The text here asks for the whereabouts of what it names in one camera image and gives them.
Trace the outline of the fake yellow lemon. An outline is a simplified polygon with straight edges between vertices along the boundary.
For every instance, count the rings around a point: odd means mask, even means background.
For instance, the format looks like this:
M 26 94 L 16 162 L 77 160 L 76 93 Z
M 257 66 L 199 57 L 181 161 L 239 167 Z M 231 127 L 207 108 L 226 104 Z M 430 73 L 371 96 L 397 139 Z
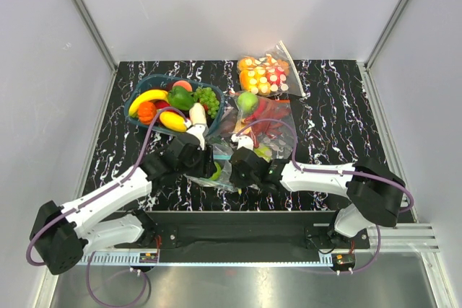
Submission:
M 164 111 L 159 116 L 161 124 L 164 127 L 176 132 L 186 132 L 188 130 L 188 123 L 185 119 L 173 111 Z

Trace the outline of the fake green bell pepper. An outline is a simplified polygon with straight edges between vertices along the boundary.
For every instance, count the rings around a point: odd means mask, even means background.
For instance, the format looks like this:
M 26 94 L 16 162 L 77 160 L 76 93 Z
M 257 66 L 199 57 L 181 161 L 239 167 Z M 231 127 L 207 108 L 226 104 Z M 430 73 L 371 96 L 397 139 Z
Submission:
M 168 92 L 167 101 L 171 107 L 185 111 L 189 111 L 195 103 L 192 92 L 181 86 L 175 86 Z

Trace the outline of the orange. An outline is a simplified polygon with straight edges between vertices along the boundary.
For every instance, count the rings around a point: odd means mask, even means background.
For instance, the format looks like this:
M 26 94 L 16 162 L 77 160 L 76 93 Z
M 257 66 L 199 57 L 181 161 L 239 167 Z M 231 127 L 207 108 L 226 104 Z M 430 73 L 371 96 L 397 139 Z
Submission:
M 142 102 L 137 110 L 140 123 L 149 125 L 157 114 L 157 109 L 151 101 Z

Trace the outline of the fake peach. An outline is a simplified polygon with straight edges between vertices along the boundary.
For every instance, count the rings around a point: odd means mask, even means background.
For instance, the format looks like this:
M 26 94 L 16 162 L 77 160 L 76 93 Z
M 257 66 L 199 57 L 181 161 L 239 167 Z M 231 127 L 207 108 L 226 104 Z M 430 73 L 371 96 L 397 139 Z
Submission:
M 187 82 L 186 80 L 179 80 L 179 81 L 176 81 L 174 84 L 173 84 L 174 87 L 182 87 L 184 88 L 186 91 L 188 92 L 192 92 L 193 91 L 193 87 L 192 85 Z

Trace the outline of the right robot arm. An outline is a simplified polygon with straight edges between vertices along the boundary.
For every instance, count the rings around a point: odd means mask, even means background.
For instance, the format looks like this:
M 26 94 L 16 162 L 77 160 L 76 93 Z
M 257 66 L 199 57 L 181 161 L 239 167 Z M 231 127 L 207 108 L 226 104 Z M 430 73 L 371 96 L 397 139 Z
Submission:
M 404 181 L 371 158 L 338 165 L 292 159 L 267 162 L 241 147 L 230 164 L 230 182 L 235 188 L 255 185 L 270 193 L 312 191 L 348 199 L 350 204 L 336 211 L 326 228 L 308 233 L 310 245 L 317 250 L 348 247 L 359 232 L 371 226 L 394 227 L 401 213 Z

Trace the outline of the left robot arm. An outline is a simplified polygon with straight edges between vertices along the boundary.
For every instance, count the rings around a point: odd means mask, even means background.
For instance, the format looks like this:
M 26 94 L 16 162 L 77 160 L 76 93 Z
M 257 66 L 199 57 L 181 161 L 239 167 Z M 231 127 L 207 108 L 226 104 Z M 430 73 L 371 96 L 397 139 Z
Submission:
M 61 206 L 44 203 L 35 217 L 26 259 L 36 265 L 31 255 L 35 250 L 42 259 L 39 264 L 60 275 L 84 255 L 106 247 L 123 243 L 148 247 L 155 241 L 156 230 L 144 212 L 114 220 L 107 217 L 181 175 L 210 177 L 214 169 L 212 145 L 195 135 L 181 134 L 161 150 L 142 154 L 120 177 L 92 193 Z

